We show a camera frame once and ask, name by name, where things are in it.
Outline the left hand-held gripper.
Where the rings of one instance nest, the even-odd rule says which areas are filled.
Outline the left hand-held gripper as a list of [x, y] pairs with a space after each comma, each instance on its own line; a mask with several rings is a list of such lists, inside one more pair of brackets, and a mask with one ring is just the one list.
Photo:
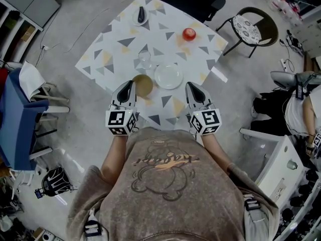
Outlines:
[[113, 92], [105, 126], [114, 136], [129, 136], [137, 122], [135, 83], [129, 80]]

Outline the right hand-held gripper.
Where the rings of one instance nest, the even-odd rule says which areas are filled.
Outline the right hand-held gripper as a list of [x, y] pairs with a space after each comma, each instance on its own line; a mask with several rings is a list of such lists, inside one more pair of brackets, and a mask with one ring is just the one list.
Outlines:
[[210, 94], [202, 86], [187, 82], [185, 86], [189, 107], [189, 123], [200, 136], [215, 133], [222, 125], [221, 115]]

